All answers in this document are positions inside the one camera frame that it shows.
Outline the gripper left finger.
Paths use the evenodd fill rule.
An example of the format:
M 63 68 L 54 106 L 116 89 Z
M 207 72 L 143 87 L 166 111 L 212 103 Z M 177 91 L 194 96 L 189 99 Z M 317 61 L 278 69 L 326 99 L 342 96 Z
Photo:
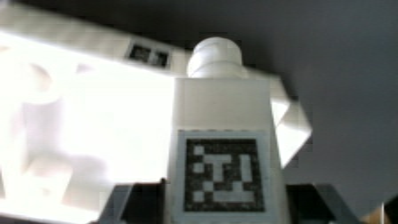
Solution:
M 88 224 L 164 224 L 166 185 L 166 180 L 120 184 L 100 218 Z

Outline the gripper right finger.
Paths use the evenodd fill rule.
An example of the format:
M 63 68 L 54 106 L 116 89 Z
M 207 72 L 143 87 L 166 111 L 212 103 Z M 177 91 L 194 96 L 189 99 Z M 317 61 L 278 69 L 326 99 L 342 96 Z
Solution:
M 363 224 L 331 184 L 287 186 L 292 224 Z

